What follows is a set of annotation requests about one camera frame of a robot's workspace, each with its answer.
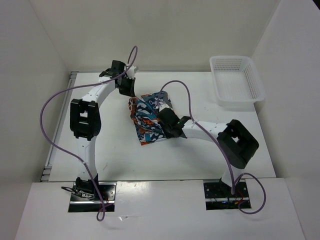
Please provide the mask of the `colourful patterned shorts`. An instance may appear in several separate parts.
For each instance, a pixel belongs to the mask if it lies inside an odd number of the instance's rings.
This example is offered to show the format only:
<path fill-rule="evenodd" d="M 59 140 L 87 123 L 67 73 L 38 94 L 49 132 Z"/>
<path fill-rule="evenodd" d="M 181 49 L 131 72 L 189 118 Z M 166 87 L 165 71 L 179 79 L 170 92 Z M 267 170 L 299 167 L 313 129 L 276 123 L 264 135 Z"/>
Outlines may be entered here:
<path fill-rule="evenodd" d="M 157 117 L 158 106 L 166 104 L 173 107 L 166 91 L 134 96 L 129 99 L 128 109 L 134 123 L 137 138 L 142 146 L 160 141 L 166 135 Z"/>

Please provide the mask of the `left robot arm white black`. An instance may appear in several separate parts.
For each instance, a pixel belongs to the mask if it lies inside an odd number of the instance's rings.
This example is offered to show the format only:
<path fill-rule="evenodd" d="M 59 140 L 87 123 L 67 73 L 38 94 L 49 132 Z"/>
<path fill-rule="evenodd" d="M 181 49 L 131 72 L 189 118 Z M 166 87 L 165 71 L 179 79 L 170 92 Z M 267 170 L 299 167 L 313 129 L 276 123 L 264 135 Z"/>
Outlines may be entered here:
<path fill-rule="evenodd" d="M 70 102 L 70 130 L 76 138 L 82 163 L 72 191 L 81 198 L 94 200 L 100 194 L 95 163 L 96 140 L 102 128 L 99 108 L 116 89 L 121 95 L 133 97 L 137 70 L 136 66 L 113 60 L 111 67 L 99 74 L 98 85 L 82 98 Z"/>

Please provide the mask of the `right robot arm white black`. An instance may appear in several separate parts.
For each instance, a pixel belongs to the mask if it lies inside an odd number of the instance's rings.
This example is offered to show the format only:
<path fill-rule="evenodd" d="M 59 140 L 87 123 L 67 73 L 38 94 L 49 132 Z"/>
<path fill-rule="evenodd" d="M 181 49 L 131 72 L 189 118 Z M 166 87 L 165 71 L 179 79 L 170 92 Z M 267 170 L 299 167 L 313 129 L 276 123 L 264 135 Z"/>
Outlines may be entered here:
<path fill-rule="evenodd" d="M 236 119 L 214 123 L 196 121 L 190 116 L 179 118 L 168 107 L 160 110 L 157 116 L 167 138 L 199 139 L 216 144 L 227 164 L 219 191 L 225 197 L 232 196 L 237 191 L 240 175 L 260 146 L 245 126 Z"/>

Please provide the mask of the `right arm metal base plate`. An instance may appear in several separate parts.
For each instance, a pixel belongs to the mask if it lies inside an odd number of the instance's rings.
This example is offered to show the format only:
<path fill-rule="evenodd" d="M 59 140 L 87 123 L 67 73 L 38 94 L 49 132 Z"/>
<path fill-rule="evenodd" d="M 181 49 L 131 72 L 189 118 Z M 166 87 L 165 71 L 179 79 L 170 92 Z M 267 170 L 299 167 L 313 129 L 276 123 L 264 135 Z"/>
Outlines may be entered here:
<path fill-rule="evenodd" d="M 220 180 L 205 180 L 203 182 L 205 207 L 207 211 L 251 209 L 250 197 L 245 181 L 240 181 L 231 194 L 231 188 Z"/>

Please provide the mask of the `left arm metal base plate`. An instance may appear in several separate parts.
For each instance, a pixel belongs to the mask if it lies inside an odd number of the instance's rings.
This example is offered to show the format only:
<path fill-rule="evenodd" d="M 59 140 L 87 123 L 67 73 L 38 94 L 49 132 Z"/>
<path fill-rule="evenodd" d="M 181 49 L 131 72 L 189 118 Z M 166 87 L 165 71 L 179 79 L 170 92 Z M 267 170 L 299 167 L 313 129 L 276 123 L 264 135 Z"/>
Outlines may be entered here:
<path fill-rule="evenodd" d="M 99 190 L 106 205 L 106 212 L 115 211 L 115 198 L 116 198 L 116 186 L 115 182 L 100 182 Z M 93 196 L 84 192 L 75 192 L 76 184 L 74 183 L 72 188 L 62 187 L 67 192 L 70 192 L 70 201 L 68 212 L 69 213 L 97 213 L 102 204 L 98 196 Z"/>

